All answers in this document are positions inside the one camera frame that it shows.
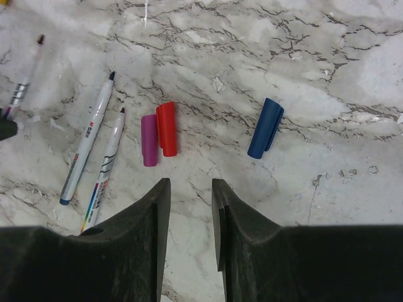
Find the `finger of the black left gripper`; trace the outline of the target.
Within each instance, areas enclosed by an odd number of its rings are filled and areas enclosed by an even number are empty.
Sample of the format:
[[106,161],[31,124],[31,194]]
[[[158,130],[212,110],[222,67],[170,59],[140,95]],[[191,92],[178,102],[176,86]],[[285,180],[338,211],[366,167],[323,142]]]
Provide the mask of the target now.
[[0,141],[18,134],[18,124],[14,121],[0,118]]

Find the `blue pen cap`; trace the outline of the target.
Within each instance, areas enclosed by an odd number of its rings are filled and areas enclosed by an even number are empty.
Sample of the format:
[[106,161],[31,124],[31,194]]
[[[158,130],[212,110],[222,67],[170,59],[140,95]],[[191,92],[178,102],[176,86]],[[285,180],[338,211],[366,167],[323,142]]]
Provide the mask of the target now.
[[270,98],[264,104],[247,151],[248,156],[261,159],[267,152],[275,138],[280,121],[283,117],[283,107]]

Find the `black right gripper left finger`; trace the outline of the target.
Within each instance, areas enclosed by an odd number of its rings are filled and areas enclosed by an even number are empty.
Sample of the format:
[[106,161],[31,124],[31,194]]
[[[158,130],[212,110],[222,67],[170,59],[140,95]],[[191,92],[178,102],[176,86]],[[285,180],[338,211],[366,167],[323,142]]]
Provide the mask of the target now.
[[159,301],[171,182],[78,236],[1,229],[2,301]]

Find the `red pen cap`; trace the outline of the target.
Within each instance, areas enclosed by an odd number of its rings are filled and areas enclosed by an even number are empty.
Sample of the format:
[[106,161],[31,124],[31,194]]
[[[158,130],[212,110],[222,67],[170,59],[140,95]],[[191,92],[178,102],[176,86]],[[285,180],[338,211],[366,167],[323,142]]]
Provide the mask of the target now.
[[158,142],[162,154],[165,157],[174,157],[178,153],[174,102],[170,101],[158,106],[156,115]]

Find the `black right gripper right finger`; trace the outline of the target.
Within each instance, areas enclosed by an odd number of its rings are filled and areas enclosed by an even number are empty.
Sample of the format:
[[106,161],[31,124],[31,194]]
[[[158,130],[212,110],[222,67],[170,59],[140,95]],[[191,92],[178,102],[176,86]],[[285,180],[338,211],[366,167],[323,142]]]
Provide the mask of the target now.
[[401,301],[400,225],[280,226],[212,181],[227,301]]

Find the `white pen red end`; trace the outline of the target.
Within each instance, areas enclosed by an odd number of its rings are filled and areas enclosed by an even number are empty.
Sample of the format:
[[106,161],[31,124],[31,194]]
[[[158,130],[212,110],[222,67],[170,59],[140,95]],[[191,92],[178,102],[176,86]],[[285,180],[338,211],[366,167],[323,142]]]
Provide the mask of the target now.
[[23,104],[37,70],[40,57],[42,56],[44,43],[45,35],[40,34],[36,40],[35,46],[31,51],[30,58],[21,71],[21,77],[16,82],[16,87],[13,91],[11,99],[8,105],[2,110],[2,117],[4,119],[12,120]]

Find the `white pen blue end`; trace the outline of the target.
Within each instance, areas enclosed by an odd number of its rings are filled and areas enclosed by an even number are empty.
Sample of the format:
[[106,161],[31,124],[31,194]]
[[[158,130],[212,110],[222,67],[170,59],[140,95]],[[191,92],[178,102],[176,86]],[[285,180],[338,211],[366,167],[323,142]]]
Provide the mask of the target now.
[[76,191],[82,171],[86,165],[86,161],[94,145],[94,141],[103,121],[105,111],[108,107],[108,103],[113,90],[114,80],[115,71],[110,74],[108,80],[101,88],[99,96],[91,112],[91,118],[84,127],[80,144],[72,161],[71,168],[69,169],[64,187],[62,188],[62,192],[60,194],[59,203],[61,205],[68,205],[71,202]]

